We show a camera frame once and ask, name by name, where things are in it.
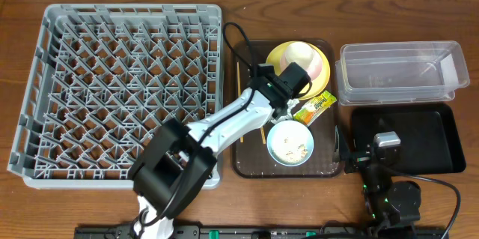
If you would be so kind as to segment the wooden chopstick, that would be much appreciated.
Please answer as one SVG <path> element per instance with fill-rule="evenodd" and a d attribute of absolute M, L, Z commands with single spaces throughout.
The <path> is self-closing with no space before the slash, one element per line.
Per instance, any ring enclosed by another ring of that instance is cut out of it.
<path fill-rule="evenodd" d="M 242 89 L 241 89 L 241 80 L 240 80 L 240 63 L 237 61 L 237 66 L 236 66 L 236 77 L 237 77 L 237 96 L 240 97 L 242 94 Z M 244 143 L 244 137 L 241 136 L 239 138 L 240 143 Z"/>
<path fill-rule="evenodd" d="M 263 145 L 265 145 L 266 144 L 266 136 L 265 136 L 264 128 L 261 127 L 259 130 L 260 130 L 261 141 L 262 141 Z"/>

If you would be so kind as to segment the light blue bowl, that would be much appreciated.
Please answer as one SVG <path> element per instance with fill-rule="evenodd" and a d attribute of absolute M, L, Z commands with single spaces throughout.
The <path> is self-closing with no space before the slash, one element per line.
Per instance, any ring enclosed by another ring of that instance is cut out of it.
<path fill-rule="evenodd" d="M 277 163 L 288 167 L 301 166 L 314 152 L 314 137 L 304 124 L 282 121 L 268 132 L 266 147 Z"/>

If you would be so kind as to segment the white tissue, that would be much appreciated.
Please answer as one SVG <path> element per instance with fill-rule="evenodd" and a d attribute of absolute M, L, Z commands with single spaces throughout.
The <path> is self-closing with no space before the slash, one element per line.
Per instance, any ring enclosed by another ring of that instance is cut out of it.
<path fill-rule="evenodd" d="M 291 113 L 292 109 L 295 108 L 298 104 L 299 104 L 299 99 L 288 100 L 287 101 L 286 112 L 283 115 L 278 116 L 276 119 L 272 119 L 272 123 L 277 124 L 277 123 L 280 123 L 282 121 L 292 120 L 293 119 L 293 116 L 292 116 L 292 113 Z"/>

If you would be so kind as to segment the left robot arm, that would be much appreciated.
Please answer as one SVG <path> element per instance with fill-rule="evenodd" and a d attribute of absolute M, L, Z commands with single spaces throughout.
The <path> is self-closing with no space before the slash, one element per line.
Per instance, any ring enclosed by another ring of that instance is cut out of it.
<path fill-rule="evenodd" d="M 288 101 L 309 82 L 299 74 L 255 77 L 240 97 L 208 118 L 187 125 L 166 121 L 128 173 L 140 204 L 135 236 L 169 238 L 173 219 L 199 194 L 217 156 L 241 136 L 285 115 Z"/>

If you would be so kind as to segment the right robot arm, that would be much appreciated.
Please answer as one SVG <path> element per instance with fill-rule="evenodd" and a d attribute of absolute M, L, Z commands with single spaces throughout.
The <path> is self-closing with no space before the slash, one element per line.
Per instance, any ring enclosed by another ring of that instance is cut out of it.
<path fill-rule="evenodd" d="M 345 135 L 335 128 L 333 160 L 344 164 L 346 173 L 361 175 L 367 212 L 373 217 L 369 235 L 408 226 L 420 220 L 421 189 L 413 181 L 394 182 L 396 172 L 387 168 L 399 160 L 401 140 L 395 132 L 377 133 L 363 151 L 351 151 Z"/>

